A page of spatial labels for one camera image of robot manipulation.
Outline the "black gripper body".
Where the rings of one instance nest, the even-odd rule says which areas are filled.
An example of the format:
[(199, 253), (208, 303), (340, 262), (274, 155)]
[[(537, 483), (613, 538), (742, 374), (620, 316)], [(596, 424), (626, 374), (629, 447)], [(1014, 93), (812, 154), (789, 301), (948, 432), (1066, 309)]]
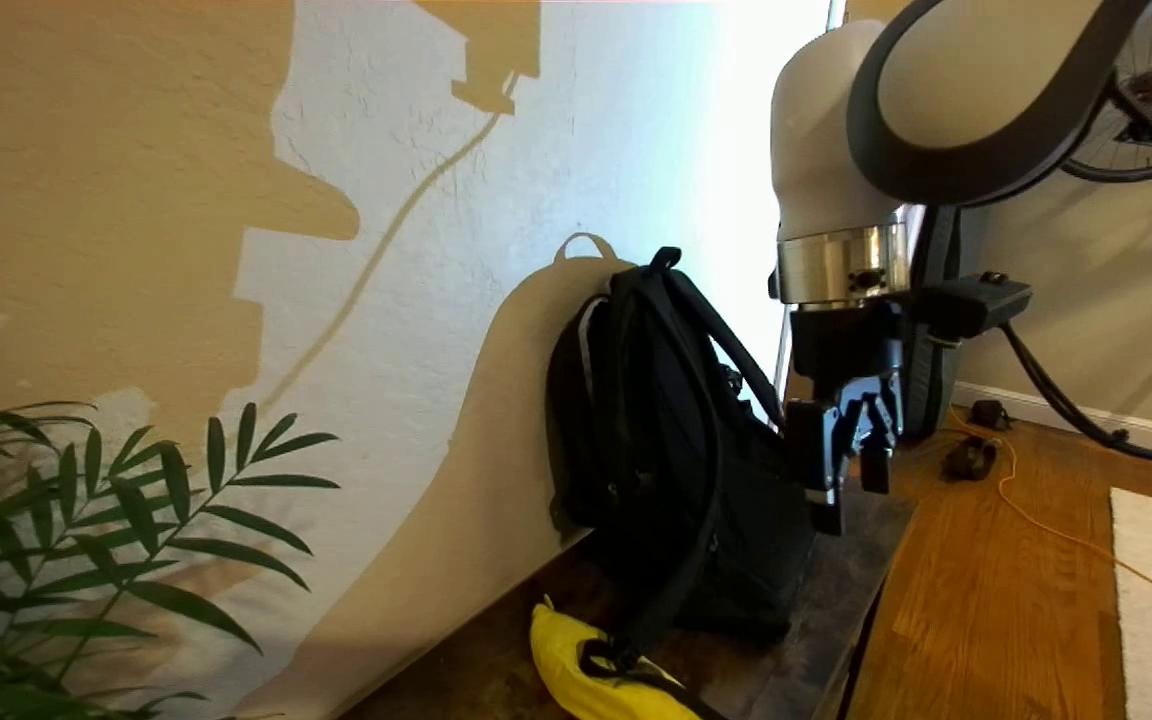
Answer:
[(890, 459), (904, 432), (902, 316), (890, 303), (798, 313), (786, 422), (817, 532), (846, 532), (846, 480), (890, 489)]

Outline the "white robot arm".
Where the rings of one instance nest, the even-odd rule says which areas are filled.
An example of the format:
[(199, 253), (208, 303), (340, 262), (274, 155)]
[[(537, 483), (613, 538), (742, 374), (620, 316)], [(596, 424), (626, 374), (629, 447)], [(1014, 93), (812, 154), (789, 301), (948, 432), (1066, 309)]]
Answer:
[(774, 93), (782, 201), (768, 292), (789, 313), (786, 422), (812, 525), (882, 489), (943, 408), (940, 353), (1022, 316), (1028, 288), (954, 263), (955, 216), (1009, 201), (1093, 136), (1152, 0), (910, 0), (806, 46)]

